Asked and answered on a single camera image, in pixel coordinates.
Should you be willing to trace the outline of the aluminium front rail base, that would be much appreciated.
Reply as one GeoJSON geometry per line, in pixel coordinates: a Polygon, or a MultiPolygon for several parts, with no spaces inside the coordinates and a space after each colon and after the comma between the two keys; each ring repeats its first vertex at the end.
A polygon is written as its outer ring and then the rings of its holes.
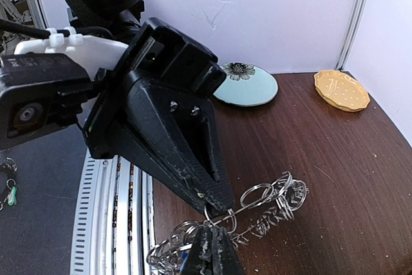
{"type": "Polygon", "coordinates": [[[87,154],[71,243],[71,274],[155,274],[146,257],[155,244],[153,180],[114,156],[87,154]]]}

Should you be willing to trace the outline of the blue key tag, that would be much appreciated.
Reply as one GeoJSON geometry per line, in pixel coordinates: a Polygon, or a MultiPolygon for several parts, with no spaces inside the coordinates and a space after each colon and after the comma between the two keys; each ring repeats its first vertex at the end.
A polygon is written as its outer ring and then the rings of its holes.
{"type": "Polygon", "coordinates": [[[181,255],[182,264],[181,264],[181,266],[180,266],[180,271],[182,271],[182,270],[184,269],[185,264],[186,264],[186,262],[187,262],[188,255],[189,255],[189,251],[184,251],[184,252],[182,253],[182,255],[181,255]]]}

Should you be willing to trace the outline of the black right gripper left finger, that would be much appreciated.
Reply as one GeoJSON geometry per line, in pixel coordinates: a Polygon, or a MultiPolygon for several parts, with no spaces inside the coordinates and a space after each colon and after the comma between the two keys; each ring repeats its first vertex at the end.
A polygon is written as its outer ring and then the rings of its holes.
{"type": "Polygon", "coordinates": [[[211,275],[212,271],[212,229],[201,226],[194,237],[191,249],[183,263],[182,274],[211,275]]]}

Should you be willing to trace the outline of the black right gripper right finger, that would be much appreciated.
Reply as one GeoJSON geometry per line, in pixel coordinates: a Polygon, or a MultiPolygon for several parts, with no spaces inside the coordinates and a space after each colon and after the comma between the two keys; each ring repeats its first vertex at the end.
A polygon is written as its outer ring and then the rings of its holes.
{"type": "Polygon", "coordinates": [[[224,227],[212,228],[212,273],[245,274],[240,259],[224,227]]]}

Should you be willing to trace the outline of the yellow dotted plate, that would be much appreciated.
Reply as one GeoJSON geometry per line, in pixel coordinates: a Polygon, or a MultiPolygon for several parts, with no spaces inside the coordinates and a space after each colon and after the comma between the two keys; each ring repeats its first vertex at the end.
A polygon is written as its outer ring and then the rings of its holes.
{"type": "Polygon", "coordinates": [[[314,75],[318,95],[329,105],[350,113],[366,109],[370,97],[363,85],[339,70],[321,70],[314,75]]]}

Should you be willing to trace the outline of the light blue plate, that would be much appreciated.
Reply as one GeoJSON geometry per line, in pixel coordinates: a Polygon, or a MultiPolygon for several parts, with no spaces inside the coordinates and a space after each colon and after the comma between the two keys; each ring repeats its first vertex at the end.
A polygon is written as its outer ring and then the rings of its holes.
{"type": "Polygon", "coordinates": [[[276,79],[263,68],[244,62],[220,66],[227,78],[214,92],[224,103],[239,107],[254,107],[269,103],[277,95],[276,79]]]}

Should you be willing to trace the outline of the metal disc with key rings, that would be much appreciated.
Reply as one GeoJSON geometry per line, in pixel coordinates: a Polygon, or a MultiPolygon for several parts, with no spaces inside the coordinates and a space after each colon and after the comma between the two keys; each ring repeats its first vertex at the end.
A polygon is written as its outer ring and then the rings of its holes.
{"type": "Polygon", "coordinates": [[[219,227],[228,223],[230,241],[238,249],[240,245],[246,246],[249,243],[248,234],[264,238],[280,222],[293,220],[294,213],[302,207],[308,193],[309,189],[304,181],[295,179],[291,172],[285,171],[271,183],[253,185],[244,191],[239,199],[238,210],[229,209],[227,214],[215,220],[204,211],[204,221],[188,220],[177,225],[168,238],[149,251],[146,262],[159,274],[181,274],[181,255],[191,249],[195,234],[201,226],[219,227]],[[258,219],[244,231],[238,232],[238,215],[253,209],[259,209],[261,214],[258,219]]]}

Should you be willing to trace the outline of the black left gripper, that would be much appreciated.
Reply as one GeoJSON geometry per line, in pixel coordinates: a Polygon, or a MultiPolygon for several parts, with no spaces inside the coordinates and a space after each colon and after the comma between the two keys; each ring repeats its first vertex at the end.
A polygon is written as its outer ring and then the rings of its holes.
{"type": "Polygon", "coordinates": [[[120,155],[200,214],[234,206],[211,97],[226,78],[206,46],[161,19],[141,27],[86,122],[93,158],[120,155]]]}

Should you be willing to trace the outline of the left aluminium frame post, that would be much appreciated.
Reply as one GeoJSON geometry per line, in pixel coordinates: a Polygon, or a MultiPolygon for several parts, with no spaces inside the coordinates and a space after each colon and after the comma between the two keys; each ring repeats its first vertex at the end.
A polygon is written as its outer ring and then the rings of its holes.
{"type": "Polygon", "coordinates": [[[351,49],[355,42],[355,38],[361,23],[364,8],[367,0],[354,0],[351,9],[348,25],[337,54],[335,62],[335,70],[343,71],[350,56],[351,49]]]}

